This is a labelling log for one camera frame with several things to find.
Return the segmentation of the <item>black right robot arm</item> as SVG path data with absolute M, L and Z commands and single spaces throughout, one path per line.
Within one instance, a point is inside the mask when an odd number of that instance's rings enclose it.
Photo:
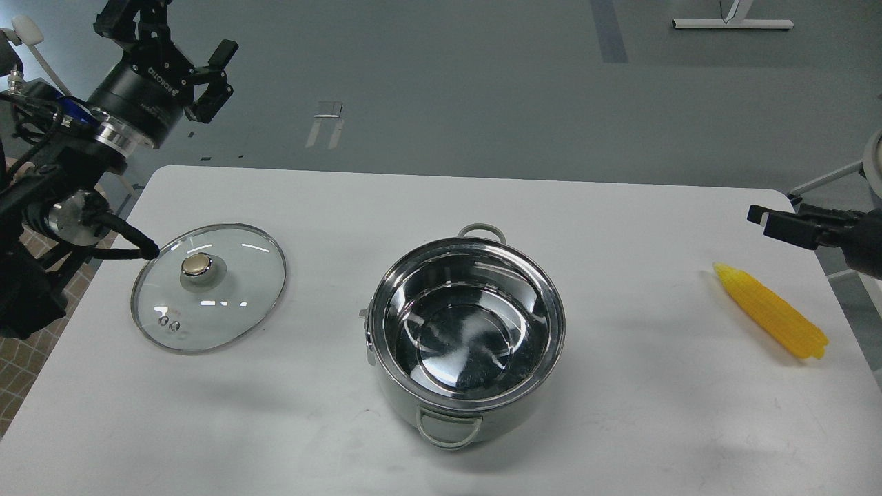
M 802 204 L 798 211 L 750 206 L 746 220 L 759 224 L 763 235 L 806 250 L 839 248 L 846 265 L 881 279 L 880 210 L 825 209 Z

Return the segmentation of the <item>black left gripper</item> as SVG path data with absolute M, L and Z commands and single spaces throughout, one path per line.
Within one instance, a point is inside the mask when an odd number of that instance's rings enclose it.
M 126 50 L 86 103 L 132 126 L 152 149 L 164 144 L 183 117 L 210 123 L 234 93 L 226 68 L 238 44 L 222 40 L 207 65 L 195 67 L 171 41 L 168 4 L 108 1 L 94 22 L 95 34 Z M 200 85 L 206 88 L 196 98 Z

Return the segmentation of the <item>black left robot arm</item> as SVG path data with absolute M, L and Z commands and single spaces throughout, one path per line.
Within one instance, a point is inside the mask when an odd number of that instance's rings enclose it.
M 182 117 L 210 123 L 233 94 L 224 39 L 207 65 L 174 44 L 167 1 L 110 1 L 94 31 L 123 54 L 86 100 L 73 96 L 37 50 L 43 35 L 18 16 L 2 30 L 2 75 L 13 137 L 30 148 L 2 167 L 2 336 L 20 340 L 67 313 L 63 290 L 91 258 L 153 260 L 158 246 L 113 213 L 97 191 L 123 175 L 138 147 L 158 149 Z

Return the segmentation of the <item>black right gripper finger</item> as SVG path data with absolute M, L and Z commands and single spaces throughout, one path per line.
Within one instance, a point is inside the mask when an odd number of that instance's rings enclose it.
M 750 206 L 747 221 L 759 224 L 768 238 L 806 250 L 819 246 L 841 247 L 844 236 L 861 219 L 859 211 L 825 209 L 802 204 L 798 211 L 777 211 Z

